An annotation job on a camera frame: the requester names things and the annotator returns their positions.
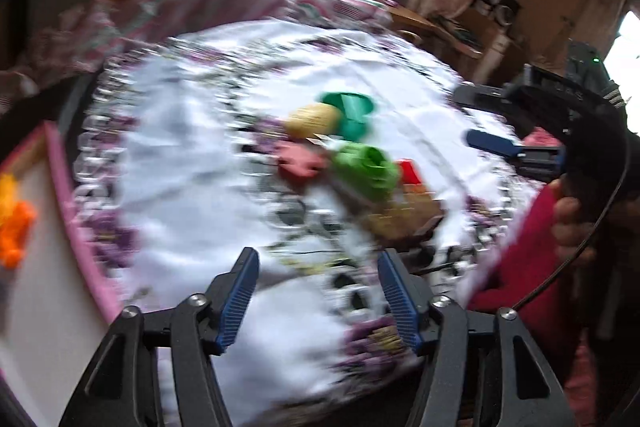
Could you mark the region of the pink sleeve forearm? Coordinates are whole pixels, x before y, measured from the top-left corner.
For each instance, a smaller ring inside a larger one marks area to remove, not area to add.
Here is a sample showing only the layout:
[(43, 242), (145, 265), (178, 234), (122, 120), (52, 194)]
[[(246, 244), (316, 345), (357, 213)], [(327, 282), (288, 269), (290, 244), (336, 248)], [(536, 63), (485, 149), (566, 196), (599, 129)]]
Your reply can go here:
[[(530, 207), (515, 242), (506, 248), (489, 277), (489, 286), (475, 293), (469, 309), (496, 312), (502, 307), (511, 308), (558, 267), (551, 232), (554, 204), (551, 188), (544, 187)], [(564, 329), (559, 285), (553, 284), (518, 311), (518, 315), (537, 341), (549, 346), (560, 343)]]

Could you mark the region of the person's right hand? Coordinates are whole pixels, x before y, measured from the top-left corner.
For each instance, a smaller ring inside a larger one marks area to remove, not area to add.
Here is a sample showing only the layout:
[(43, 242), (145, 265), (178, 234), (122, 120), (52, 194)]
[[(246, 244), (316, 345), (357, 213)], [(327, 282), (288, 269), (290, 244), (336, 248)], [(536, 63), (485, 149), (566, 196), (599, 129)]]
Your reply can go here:
[(555, 240), (555, 254), (560, 261), (566, 261), (589, 235), (592, 224), (582, 221), (580, 202), (577, 198), (567, 195), (561, 179), (549, 184), (554, 196), (553, 225), (551, 228)]

